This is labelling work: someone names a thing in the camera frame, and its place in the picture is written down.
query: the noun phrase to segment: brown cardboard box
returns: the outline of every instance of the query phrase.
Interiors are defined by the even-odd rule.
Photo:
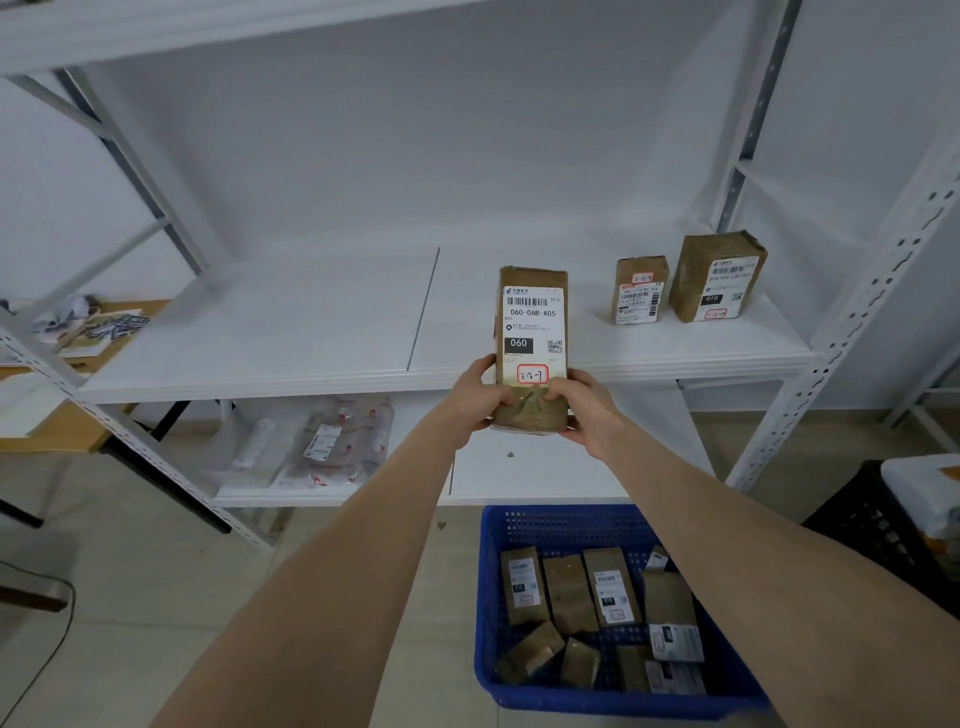
[[[566,273],[508,266],[496,290],[496,383],[514,388],[514,402],[493,411],[493,425],[563,432],[566,399],[544,396],[552,377],[566,376]]]
[[[746,231],[688,235],[670,289],[677,318],[685,324],[736,318],[766,259],[766,249]]]
[[[584,561],[579,554],[543,559],[553,620],[562,635],[599,632]]]
[[[615,324],[653,324],[660,312],[670,266],[663,255],[625,257],[616,261],[613,287]]]
[[[587,565],[587,579],[593,590],[601,627],[619,627],[643,621],[622,550],[589,548],[584,551],[584,563]]]
[[[564,649],[564,638],[546,621],[496,663],[496,672],[508,685],[519,685]]]
[[[643,573],[644,606],[650,624],[696,624],[693,593],[674,571]]]
[[[643,591],[654,657],[661,661],[702,663],[704,648],[693,594],[684,578],[671,571],[645,571]]]
[[[560,681],[572,688],[593,690],[597,672],[600,671],[600,650],[593,649],[572,637],[566,641],[564,664],[560,668]]]
[[[507,617],[511,625],[550,619],[540,558],[533,546],[502,551],[500,572],[503,574],[503,595],[507,600]]]
[[[616,661],[620,664],[620,677],[623,679],[624,692],[649,692],[650,680],[647,678],[646,662],[654,659],[653,650],[648,644],[618,644]]]

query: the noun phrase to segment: blue basket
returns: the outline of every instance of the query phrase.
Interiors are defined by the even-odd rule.
[[[618,644],[649,643],[647,626],[603,629],[578,635],[600,650],[600,671],[593,691],[559,687],[561,658],[551,661],[521,686],[504,685],[497,658],[526,637],[535,624],[511,627],[500,575],[500,551],[536,546],[540,558],[567,556],[585,548],[620,546],[627,559],[636,597],[643,601],[642,568],[660,541],[633,505],[488,506],[480,536],[477,629],[473,669],[496,703],[521,711],[585,713],[718,720],[730,713],[765,708],[769,701],[713,620],[696,604],[706,661],[701,665],[707,696],[621,692]]]

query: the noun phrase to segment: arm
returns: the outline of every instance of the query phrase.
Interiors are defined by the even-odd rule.
[[[153,728],[370,722],[453,454],[510,400],[510,387],[480,383],[492,364],[492,354],[474,362],[333,522],[263,585]]]
[[[960,622],[871,561],[684,462],[586,372],[552,379],[791,728],[949,725]]]

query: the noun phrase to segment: white metal shelf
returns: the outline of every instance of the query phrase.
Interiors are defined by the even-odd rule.
[[[659,248],[630,250],[677,248],[673,235]],[[446,389],[492,350],[499,267],[524,263],[569,271],[570,363],[606,381],[782,375],[812,360],[760,291],[730,321],[682,324],[664,306],[656,324],[614,326],[614,266],[626,254],[586,246],[443,249],[439,258],[339,252],[215,267],[81,396],[117,403]]]
[[[0,76],[475,0],[73,0],[0,11]]]
[[[613,325],[616,261],[667,255],[672,279],[683,237],[683,231],[665,228],[618,242],[581,237],[522,249],[443,247],[410,369],[449,380],[464,361],[492,351],[495,282],[504,265],[569,273],[570,365],[604,381],[782,374],[808,364],[809,347],[760,290],[744,314],[729,321],[683,324],[664,296],[655,324]]]
[[[406,375],[436,257],[436,248],[331,252],[213,267],[81,396],[143,402],[390,391]]]
[[[676,381],[614,386],[620,409],[687,462],[713,469]],[[444,398],[442,392],[391,395],[395,417],[390,451]],[[280,508],[340,505],[356,488],[221,488],[218,505]],[[487,503],[629,502],[610,470],[587,451],[558,436],[485,430],[457,452],[440,505]]]

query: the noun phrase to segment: table leg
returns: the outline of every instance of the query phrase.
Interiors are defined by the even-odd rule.
[[[14,521],[29,525],[31,528],[40,528],[43,525],[43,519],[39,519],[26,511],[21,511],[15,505],[11,505],[5,500],[0,500],[0,513],[4,516],[9,516]]]
[[[203,503],[184,491],[177,483],[161,473],[146,459],[138,455],[132,449],[128,448],[113,435],[107,438],[107,441],[100,447],[100,452],[109,455],[114,460],[123,463],[134,473],[142,477],[148,483],[158,488],[161,492],[171,497],[177,503],[186,508],[204,522],[209,523],[221,533],[229,533],[232,529],[220,520],[213,511],[209,510]]]
[[[13,587],[0,587],[0,604],[12,604],[15,607],[39,609],[43,612],[62,612],[67,602],[53,596],[24,592]]]

